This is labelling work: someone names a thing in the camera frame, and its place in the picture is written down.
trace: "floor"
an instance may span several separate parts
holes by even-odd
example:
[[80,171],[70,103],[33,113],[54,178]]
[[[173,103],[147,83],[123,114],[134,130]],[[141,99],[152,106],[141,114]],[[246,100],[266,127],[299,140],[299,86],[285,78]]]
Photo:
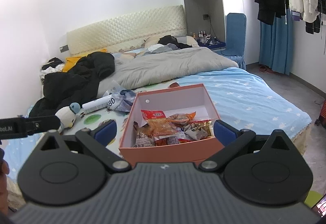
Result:
[[[313,122],[319,117],[321,103],[324,98],[286,75],[260,73],[258,66],[248,69],[250,73],[260,76],[273,91],[293,103],[302,111],[308,113]],[[320,194],[326,193],[326,129],[320,126],[312,126],[311,138],[307,142],[307,150],[304,159],[310,166],[314,175],[312,190]]]

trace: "gray comforter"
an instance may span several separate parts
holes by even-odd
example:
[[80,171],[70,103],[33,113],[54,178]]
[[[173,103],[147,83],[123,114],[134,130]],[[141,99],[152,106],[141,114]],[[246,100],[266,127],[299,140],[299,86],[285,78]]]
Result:
[[200,72],[237,67],[238,64],[206,47],[193,47],[161,54],[116,61],[115,72],[100,82],[97,97],[102,97],[115,80],[125,89],[168,81]]

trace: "white stuffed animal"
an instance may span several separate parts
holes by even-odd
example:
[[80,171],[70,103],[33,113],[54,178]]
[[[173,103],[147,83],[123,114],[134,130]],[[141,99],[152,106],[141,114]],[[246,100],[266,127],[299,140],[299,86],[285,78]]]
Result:
[[58,129],[59,133],[65,128],[71,128],[74,125],[79,111],[80,105],[78,103],[72,103],[70,106],[63,107],[55,113],[61,121],[60,128]]

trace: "chair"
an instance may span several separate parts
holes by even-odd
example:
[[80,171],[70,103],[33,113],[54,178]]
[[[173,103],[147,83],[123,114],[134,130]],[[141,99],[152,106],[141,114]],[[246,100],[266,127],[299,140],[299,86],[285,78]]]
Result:
[[226,17],[226,49],[216,51],[217,54],[227,57],[246,69],[245,44],[246,44],[247,17],[243,13],[229,13]]

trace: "cream tufted headboard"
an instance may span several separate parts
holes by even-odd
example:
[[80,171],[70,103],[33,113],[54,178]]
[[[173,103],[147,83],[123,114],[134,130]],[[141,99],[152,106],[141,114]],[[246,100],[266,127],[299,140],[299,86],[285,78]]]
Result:
[[185,12],[183,6],[179,5],[93,23],[67,32],[67,42],[73,55],[104,47],[114,53],[140,48],[150,36],[179,36],[186,33]]

